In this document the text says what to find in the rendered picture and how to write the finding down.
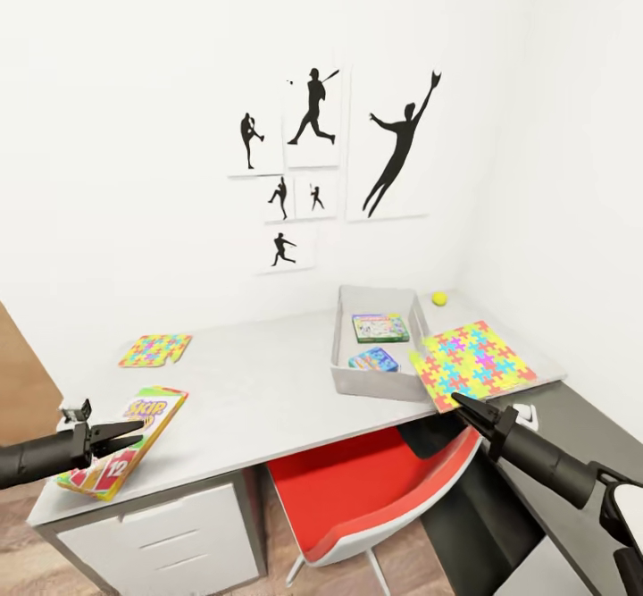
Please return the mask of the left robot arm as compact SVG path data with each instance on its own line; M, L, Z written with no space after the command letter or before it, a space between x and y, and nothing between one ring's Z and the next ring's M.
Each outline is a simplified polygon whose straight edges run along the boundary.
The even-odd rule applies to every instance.
M71 393L59 406L61 422L57 434L9 447L0 445L0 490L11 489L46 477L91 467L92 458L103 458L134 446L143 434L121 437L145 427L144 421L93 424L89 398Z

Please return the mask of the toy box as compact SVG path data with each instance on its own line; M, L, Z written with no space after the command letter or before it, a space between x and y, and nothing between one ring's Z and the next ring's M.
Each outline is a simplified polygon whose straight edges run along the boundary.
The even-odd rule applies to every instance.
M409 341L357 342L352 315L400 314L410 334ZM433 359L422 340L431 329L415 290L368 286L338 286L337 310L331 342L330 374L338 393L385 399L427 402L430 398L422 379L409 360L410 350ZM353 369L348 359L381 347L398 363L398 371Z

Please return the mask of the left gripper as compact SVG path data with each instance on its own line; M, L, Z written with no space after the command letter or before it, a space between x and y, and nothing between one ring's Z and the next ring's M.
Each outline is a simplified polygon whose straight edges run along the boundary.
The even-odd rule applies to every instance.
M144 421L93 426L86 421L75 424L74 431L27 441L21 453L19 481L27 484L56 474L58 477L76 468L91 467L93 456L103 458L141 442L143 434L121 436L144 427Z

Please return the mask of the jigsaw puzzle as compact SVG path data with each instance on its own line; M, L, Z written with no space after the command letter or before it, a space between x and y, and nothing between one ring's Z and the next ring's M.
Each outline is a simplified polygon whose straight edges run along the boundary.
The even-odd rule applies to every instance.
M441 414L462 406L451 393L482 400L539 379L483 321L430 336L422 348L433 359L408 357Z
M166 357L175 363L191 339L192 336L184 334L142 335L117 366L161 366Z

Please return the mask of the board game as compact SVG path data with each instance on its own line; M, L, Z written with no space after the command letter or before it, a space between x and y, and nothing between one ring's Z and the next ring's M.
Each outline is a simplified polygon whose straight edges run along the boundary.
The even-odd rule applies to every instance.
M144 386L110 422L144 421L144 428L121 436L143 434L143 440L103 458L93 456L91 467L84 470L76 468L60 474L54 480L60 488L111 502L187 398L185 391L158 385Z
M348 359L349 367L353 369L369 369L371 371L398 371L398 363L381 347L370 349L362 354Z
M357 342L409 341L410 334L400 317L391 315L352 315Z

